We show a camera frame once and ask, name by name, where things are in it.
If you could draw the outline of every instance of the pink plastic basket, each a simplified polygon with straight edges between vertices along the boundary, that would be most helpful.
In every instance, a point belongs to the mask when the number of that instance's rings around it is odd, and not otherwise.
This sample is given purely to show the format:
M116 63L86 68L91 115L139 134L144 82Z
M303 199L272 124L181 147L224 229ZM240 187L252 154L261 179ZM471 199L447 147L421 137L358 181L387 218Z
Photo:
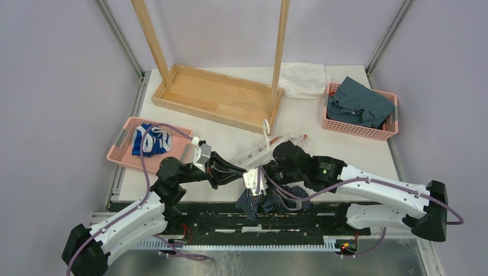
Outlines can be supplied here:
M118 141L116 142L116 144L112 145L112 148L108 152L108 160L115 162L122 167L142 171L142 165L140 163L139 155L132 155L132 137L134 135L134 130L136 129L136 127L142 125L143 123L156 124L157 122L137 117L130 117L127 122L125 122L124 129L120 134ZM175 127L186 133L187 135L193 136L193 131L191 129L181 128L178 126ZM161 128L169 132L173 136L171 151L165 154L156 154L151 157L144 157L147 172L150 174L156 174L156 172L159 170L160 162L166 157L172 156L183 162L186 157L186 153L189 151L191 146L190 140L182 137L178 132L165 126L162 126Z
M339 88L340 83L329 83L327 85L326 99L328 99L331 95L336 93L336 90ZM345 122L334 121L327 118L327 100L325 101L325 107L323 109L323 122L322 128L329 129L331 131L337 131L342 133L348 133L356 136L361 136L365 138L386 141L391 136L398 133L398 100L397 95L393 93L388 93L379 90L373 90L374 92L385 96L387 99L392 101L395 104L395 109L393 112L388 116L386 122L383 124L383 129L374 129L374 128L367 128L365 126L353 125L348 124Z

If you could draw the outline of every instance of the metal floor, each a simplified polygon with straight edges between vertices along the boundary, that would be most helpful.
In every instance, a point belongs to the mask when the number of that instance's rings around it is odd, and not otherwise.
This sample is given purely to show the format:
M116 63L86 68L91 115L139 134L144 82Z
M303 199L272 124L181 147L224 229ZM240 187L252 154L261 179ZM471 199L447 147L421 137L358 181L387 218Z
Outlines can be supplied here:
M373 247L376 240L360 240L359 250ZM213 260L192 262L166 259L156 251L130 250L112 264L106 276L248 276L248 275L354 275L424 276L416 240L385 240L373 254L341 260L331 252L198 251Z

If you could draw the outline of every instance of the blue and white cloth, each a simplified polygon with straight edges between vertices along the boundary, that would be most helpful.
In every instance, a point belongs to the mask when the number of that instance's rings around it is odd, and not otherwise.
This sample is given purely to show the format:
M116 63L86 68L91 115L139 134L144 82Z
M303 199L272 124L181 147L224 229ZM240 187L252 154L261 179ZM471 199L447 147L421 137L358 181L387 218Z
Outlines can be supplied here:
M282 188L297 197L308 197L308 193L300 186L282 186ZM262 206L265 213L289 213L296 210L310 209L310 200L294 200L279 190L273 190L267 195L254 196L249 189L246 189L235 203L235 206L242 209L248 219L255 220L258 216L259 206Z
M132 137L132 155L140 155L140 141L146 130L152 126L151 124L142 124L138 126ZM172 143L171 134L164 131L162 128L153 128L146 135L143 143L143 155L150 157L155 154L164 154L171 151Z

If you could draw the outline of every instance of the white towel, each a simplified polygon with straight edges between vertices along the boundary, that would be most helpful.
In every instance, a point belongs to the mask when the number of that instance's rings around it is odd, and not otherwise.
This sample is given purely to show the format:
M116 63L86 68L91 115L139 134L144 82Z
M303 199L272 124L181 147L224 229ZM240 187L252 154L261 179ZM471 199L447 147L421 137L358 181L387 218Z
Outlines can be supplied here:
M282 63L278 85L285 96L293 99L318 99L325 93L332 77L325 73L323 64L294 62Z

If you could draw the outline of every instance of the wooden tray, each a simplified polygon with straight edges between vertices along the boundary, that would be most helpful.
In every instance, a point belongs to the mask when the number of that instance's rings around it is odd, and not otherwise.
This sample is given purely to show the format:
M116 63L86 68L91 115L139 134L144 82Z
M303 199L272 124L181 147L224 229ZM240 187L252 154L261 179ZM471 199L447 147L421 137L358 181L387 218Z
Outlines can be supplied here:
M166 91L161 83L152 96L155 105L258 133L263 119L273 124L283 95L279 88L269 115L270 85L180 64L171 67L170 78L173 87Z
M262 121L272 126L283 95L278 87L289 0L281 0L272 85L174 64L168 71L144 0L132 0L162 83L152 96L155 105L253 132Z

